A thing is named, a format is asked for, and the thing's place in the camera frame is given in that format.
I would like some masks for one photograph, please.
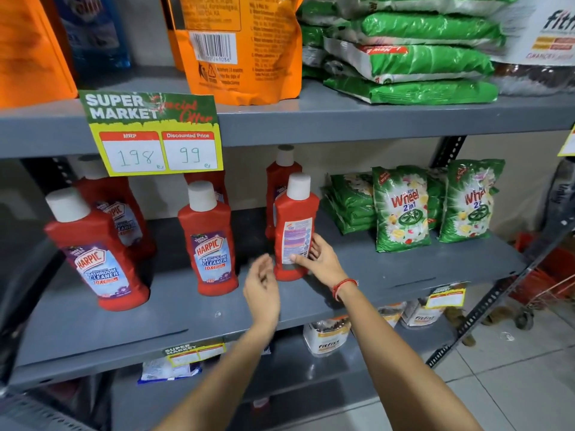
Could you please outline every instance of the barcode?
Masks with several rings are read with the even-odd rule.
[[[237,65],[235,33],[190,32],[196,59],[202,62]]]

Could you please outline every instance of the tiled floor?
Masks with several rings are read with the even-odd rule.
[[[487,289],[468,290],[466,310]],[[437,367],[485,431],[575,430],[575,313],[557,313],[537,312],[529,332],[513,321],[478,326],[477,345],[459,346]],[[288,429],[391,431],[377,398]]]

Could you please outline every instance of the blue bottle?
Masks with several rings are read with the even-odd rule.
[[[126,38],[113,0],[54,0],[82,79],[129,68]]]

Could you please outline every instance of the white bottle cap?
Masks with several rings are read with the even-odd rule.
[[[97,154],[86,154],[78,158],[78,168],[88,180],[100,180],[108,177],[108,171],[104,162]]]
[[[290,174],[287,181],[287,196],[295,201],[303,201],[309,198],[312,178],[302,172]]]
[[[75,187],[66,187],[46,196],[48,207],[58,222],[74,222],[90,214],[90,206]]]
[[[192,181],[187,185],[187,196],[194,211],[210,211],[217,206],[214,185],[210,181]]]
[[[279,166],[293,165],[293,145],[279,145],[276,163]]]

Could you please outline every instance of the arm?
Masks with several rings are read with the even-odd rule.
[[[348,278],[333,248],[313,236],[309,258],[292,256],[330,289]],[[367,370],[394,431],[481,431],[467,407],[391,328],[352,282],[338,297],[348,311]]]
[[[201,384],[154,431],[224,431],[279,319],[279,290],[268,254],[249,269],[244,296],[253,324]]]

